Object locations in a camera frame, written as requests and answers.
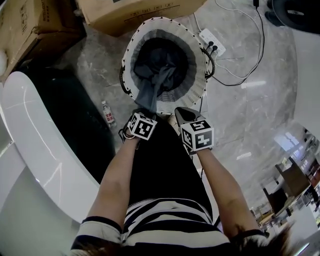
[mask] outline marble floor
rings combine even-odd
[[[226,8],[246,12],[260,26],[252,1],[218,1]],[[277,175],[275,164],[305,145],[304,128],[293,120],[297,92],[293,33],[290,28],[270,24],[264,16],[267,9],[266,3],[260,1],[258,10],[265,32],[260,65],[239,86],[227,87],[209,80],[201,109],[215,128],[213,153],[234,175],[250,208],[267,201],[262,186]],[[260,35],[254,23],[239,12],[221,9],[214,0],[208,0],[196,15],[200,27],[208,28],[226,48],[218,63],[245,76],[259,54]],[[193,15],[178,20],[198,33]],[[88,26],[85,29],[87,37],[66,52],[56,67],[75,72],[99,111],[101,101],[110,105],[117,122],[113,133],[118,149],[118,130],[137,107],[119,84],[121,59],[134,31],[114,38]],[[219,67],[215,76],[227,84],[239,82]],[[196,160],[195,165],[201,168]]]

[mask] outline black object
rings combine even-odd
[[[320,1],[273,0],[272,7],[277,18],[285,26],[295,30],[320,34]]]
[[[81,83],[65,70],[37,68],[21,72],[31,79],[63,138],[100,184],[115,156],[113,136]]]
[[[202,96],[201,97],[201,103],[200,103],[200,109],[199,109],[199,112],[201,113],[201,110],[202,110],[202,104],[204,102],[204,97]]]
[[[264,236],[265,236],[267,239],[270,237],[270,233],[269,233],[269,232],[264,231],[263,233],[264,233]]]
[[[266,6],[268,6],[270,9],[273,9],[272,0],[268,0],[268,1],[266,2]]]
[[[284,27],[285,25],[278,19],[274,11],[266,11],[264,13],[265,18],[276,27]]]
[[[268,201],[273,209],[274,214],[279,213],[287,201],[287,196],[285,191],[282,188],[279,188],[276,192],[268,194],[267,190],[263,189],[264,194],[268,198]]]
[[[208,46],[207,46],[207,48],[206,48],[206,50],[208,51],[208,49],[209,49],[211,46],[213,46],[213,45],[214,45],[214,42],[210,41],[209,44],[208,44]]]
[[[210,53],[210,55],[212,55],[216,50],[218,50],[218,46],[214,45],[212,47],[212,52]]]
[[[202,115],[199,111],[196,111],[196,110],[188,108],[188,107],[177,107],[174,110],[174,114],[176,117],[176,122],[179,127],[184,124],[195,122],[200,117],[202,117]]]
[[[141,79],[135,102],[157,111],[157,97],[177,88],[185,79],[189,67],[185,52],[173,41],[152,38],[146,41],[134,64],[134,73]]]
[[[119,73],[119,80],[120,80],[120,85],[121,85],[121,88],[123,90],[123,92],[125,94],[130,94],[131,93],[131,90],[127,89],[125,87],[125,82],[124,82],[124,71],[125,71],[125,67],[121,66],[120,68],[120,73]]]
[[[320,202],[320,201],[319,201],[318,193],[317,193],[317,191],[314,189],[314,187],[313,187],[312,185],[307,189],[307,192],[312,195],[313,201],[314,201],[315,203]]]
[[[214,59],[211,57],[211,55],[209,54],[209,52],[208,52],[206,49],[202,48],[201,51],[202,51],[205,55],[207,55],[207,57],[209,58],[209,60],[211,61],[211,64],[212,64],[212,71],[211,71],[211,73],[205,75],[205,79],[209,79],[209,78],[213,77],[214,74],[215,74],[215,72],[216,72],[215,62],[214,62]]]
[[[286,211],[286,214],[288,214],[289,217],[292,215],[289,208],[285,209],[285,211]]]
[[[253,0],[253,5],[255,8],[259,7],[259,0]]]

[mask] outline person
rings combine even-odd
[[[316,213],[320,206],[320,199],[319,199],[318,193],[312,185],[310,185],[310,187],[307,189],[307,192],[310,193],[313,197],[312,205],[315,204],[314,212]]]
[[[236,180],[204,149],[197,155],[223,232],[214,226],[210,200],[183,143],[166,121],[156,121],[148,141],[125,131],[129,139],[109,164],[70,255],[289,255],[288,229],[268,242]]]

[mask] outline white counter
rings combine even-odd
[[[34,178],[64,213],[81,222],[99,184],[71,150],[25,74],[9,76],[2,108],[15,145]]]
[[[292,31],[298,70],[294,119],[320,140],[320,35]]]

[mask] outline electrical cord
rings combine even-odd
[[[255,10],[256,10],[256,12],[258,13],[259,18],[260,18],[260,21],[261,21],[262,34],[261,34],[260,28],[259,28],[258,24],[256,23],[256,21],[255,21],[251,16],[249,16],[247,13],[245,13],[245,12],[243,12],[242,10],[239,10],[239,9],[228,9],[228,8],[225,8],[225,7],[221,6],[220,4],[218,4],[218,3],[217,3],[217,0],[215,0],[215,3],[216,3],[219,7],[221,7],[222,9],[224,9],[224,10],[227,10],[227,11],[238,11],[238,12],[246,15],[247,17],[249,17],[249,18],[254,22],[254,24],[256,25],[256,27],[257,27],[257,29],[258,29],[258,31],[259,31],[259,33],[260,33],[261,41],[260,41],[260,45],[259,45],[259,56],[258,56],[258,60],[257,60],[256,65],[253,67],[253,69],[252,69],[246,76],[243,76],[243,77],[242,77],[242,76],[235,75],[235,74],[233,74],[229,69],[227,69],[226,67],[219,65],[219,64],[217,63],[217,57],[218,57],[218,55],[215,56],[214,62],[211,62],[211,63],[212,63],[212,68],[214,68],[214,66],[217,65],[218,67],[225,69],[225,70],[226,70],[228,73],[230,73],[232,76],[234,76],[234,77],[236,77],[236,78],[239,78],[239,79],[243,79],[243,81],[241,81],[241,82],[239,82],[239,83],[236,83],[236,84],[226,84],[226,83],[221,82],[221,81],[220,81],[219,79],[217,79],[216,77],[212,76],[216,81],[218,81],[219,83],[221,83],[221,84],[224,85],[224,86],[239,86],[239,85],[243,84],[243,83],[247,80],[247,78],[257,69],[258,65],[260,64],[260,62],[261,62],[261,60],[262,60],[262,58],[263,58],[263,56],[264,56],[264,52],[265,52],[265,31],[264,31],[264,24],[263,24],[263,21],[262,21],[262,18],[261,18],[261,15],[260,15],[259,11],[258,11],[258,7],[257,7],[257,6],[256,6]],[[193,13],[193,15],[194,15],[194,18],[195,18],[197,27],[198,27],[199,31],[201,32],[202,30],[201,30],[201,28],[200,28],[200,26],[199,26],[197,16],[196,16],[195,13]]]
[[[202,103],[203,103],[203,100],[204,100],[204,97],[202,96],[202,97],[201,97],[200,110],[199,110],[200,114],[201,114],[201,110],[202,110]]]
[[[261,15],[258,11],[258,8],[255,8],[256,12],[258,13],[259,15],[259,18],[260,18],[260,21],[261,21],[261,26],[262,26],[262,35],[263,35],[263,42],[262,42],[262,54],[261,54],[261,57],[257,63],[257,65],[253,68],[253,70],[251,70],[251,72],[248,74],[248,76],[246,78],[243,79],[243,81],[239,82],[239,83],[236,83],[236,84],[225,84],[223,82],[221,82],[219,79],[217,79],[216,77],[213,76],[213,79],[215,79],[217,82],[219,82],[220,84],[224,85],[224,86],[239,86],[241,84],[243,84],[247,79],[248,77],[258,68],[258,65],[260,64],[260,62],[262,61],[263,57],[264,57],[264,53],[265,53],[265,29],[264,29],[264,24],[263,24],[263,21],[262,21],[262,18],[261,18]]]
[[[215,3],[216,3],[217,6],[219,6],[220,8],[222,8],[222,9],[224,9],[224,10],[233,11],[233,12],[238,11],[238,12],[244,14],[245,16],[247,16],[248,18],[250,18],[250,19],[254,22],[255,26],[257,27],[257,29],[258,29],[258,31],[259,31],[261,41],[260,41],[260,45],[259,45],[259,55],[258,55],[258,59],[257,59],[257,61],[256,61],[256,65],[252,68],[252,70],[251,70],[247,75],[245,75],[245,76],[235,75],[235,74],[233,74],[229,69],[227,69],[226,67],[221,66],[221,65],[219,65],[219,64],[217,64],[217,63],[215,62],[216,66],[218,66],[218,67],[226,70],[230,75],[232,75],[232,76],[234,76],[234,77],[236,77],[236,78],[239,78],[239,79],[246,79],[248,76],[250,76],[250,74],[252,73],[252,71],[259,65],[259,60],[260,60],[260,56],[261,56],[261,45],[263,44],[263,40],[264,40],[264,38],[263,38],[263,36],[262,36],[262,34],[261,34],[261,31],[260,31],[260,28],[259,28],[258,24],[256,23],[256,21],[255,21],[250,15],[248,15],[247,13],[245,13],[244,11],[239,10],[239,9],[228,9],[228,8],[225,8],[225,7],[221,6],[220,4],[218,4],[217,0],[215,0]]]
[[[196,23],[196,25],[197,25],[197,27],[198,27],[198,29],[199,29],[199,34],[202,32],[202,29],[200,28],[200,26],[199,26],[199,23],[198,23],[198,19],[197,19],[197,16],[196,16],[196,13],[194,12],[193,13],[193,15],[194,15],[194,19],[195,19],[195,23]]]
[[[204,48],[201,48],[201,51],[209,58],[209,61],[212,63],[212,72],[210,74],[205,75],[205,79],[209,79],[214,76],[216,68],[214,59],[211,57],[211,54]]]
[[[212,52],[210,53],[210,55],[212,55],[216,50],[218,50],[218,46],[214,45],[212,47]]]

